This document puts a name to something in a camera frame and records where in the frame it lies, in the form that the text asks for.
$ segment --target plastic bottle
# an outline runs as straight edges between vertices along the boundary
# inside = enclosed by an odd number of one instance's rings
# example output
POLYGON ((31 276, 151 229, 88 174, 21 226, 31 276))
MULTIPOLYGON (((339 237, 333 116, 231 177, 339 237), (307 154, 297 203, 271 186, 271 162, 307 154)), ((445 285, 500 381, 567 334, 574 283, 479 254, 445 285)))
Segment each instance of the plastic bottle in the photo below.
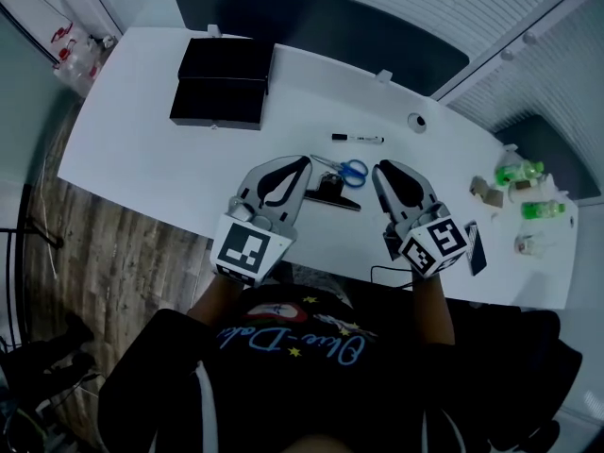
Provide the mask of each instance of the plastic bottle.
POLYGON ((518 164, 501 166, 495 172, 495 181, 499 186, 505 186, 514 181, 524 181, 525 179, 538 177, 544 169, 544 164, 541 161, 532 162, 528 159, 523 159, 518 164))
POLYGON ((564 203, 558 203, 556 200, 522 204, 522 216, 527 220, 534 220, 535 218, 554 218, 558 215, 562 215, 565 211, 566 205, 564 205, 564 203))

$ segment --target smartphone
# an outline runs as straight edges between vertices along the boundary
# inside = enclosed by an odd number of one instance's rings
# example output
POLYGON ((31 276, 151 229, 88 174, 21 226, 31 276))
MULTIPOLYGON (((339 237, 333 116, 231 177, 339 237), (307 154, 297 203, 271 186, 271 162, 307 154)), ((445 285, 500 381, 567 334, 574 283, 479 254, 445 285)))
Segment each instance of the smartphone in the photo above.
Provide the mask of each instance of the smartphone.
POLYGON ((472 277, 479 274, 487 266, 487 258, 484 255, 482 248, 482 239, 478 231, 476 222, 470 222, 465 227, 465 232, 470 239, 470 247, 467 251, 468 263, 470 264, 470 272, 472 277))

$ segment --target wooden floor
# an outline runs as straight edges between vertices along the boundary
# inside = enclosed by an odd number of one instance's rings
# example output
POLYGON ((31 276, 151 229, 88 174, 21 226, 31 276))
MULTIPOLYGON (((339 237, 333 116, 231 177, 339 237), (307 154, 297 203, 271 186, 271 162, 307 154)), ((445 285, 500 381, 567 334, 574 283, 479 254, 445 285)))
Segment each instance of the wooden floor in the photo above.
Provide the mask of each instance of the wooden floor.
MULTIPOLYGON (((52 250, 57 274, 45 242, 30 236, 25 241, 25 288, 32 339, 64 332, 65 312, 72 310, 94 332, 94 342, 85 349, 107 376, 156 310, 185 311, 205 290, 212 277, 210 241, 59 179, 78 112, 79 105, 50 146, 44 180, 38 180, 29 205, 29 215, 43 227, 45 204, 49 232, 65 241, 63 248, 52 250)), ((99 446, 96 409, 103 381, 100 377, 82 385, 57 407, 61 421, 92 446, 99 446)))

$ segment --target black box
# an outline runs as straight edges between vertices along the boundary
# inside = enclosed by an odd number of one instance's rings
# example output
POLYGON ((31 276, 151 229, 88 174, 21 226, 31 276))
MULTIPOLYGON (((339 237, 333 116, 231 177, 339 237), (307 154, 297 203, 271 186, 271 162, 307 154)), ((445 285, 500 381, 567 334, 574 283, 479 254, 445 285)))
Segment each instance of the black box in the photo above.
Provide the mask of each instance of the black box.
POLYGON ((274 47, 251 39, 191 39, 170 119, 185 126, 260 130, 274 47))

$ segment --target whiteboard marker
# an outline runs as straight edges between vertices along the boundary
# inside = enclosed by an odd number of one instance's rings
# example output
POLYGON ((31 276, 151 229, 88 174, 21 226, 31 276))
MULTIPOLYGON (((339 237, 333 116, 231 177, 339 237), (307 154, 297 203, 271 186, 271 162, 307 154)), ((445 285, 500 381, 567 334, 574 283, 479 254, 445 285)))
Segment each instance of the whiteboard marker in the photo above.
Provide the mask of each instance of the whiteboard marker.
POLYGON ((332 134, 332 141, 361 141, 363 143, 382 144, 384 138, 379 136, 351 136, 350 134, 332 134))

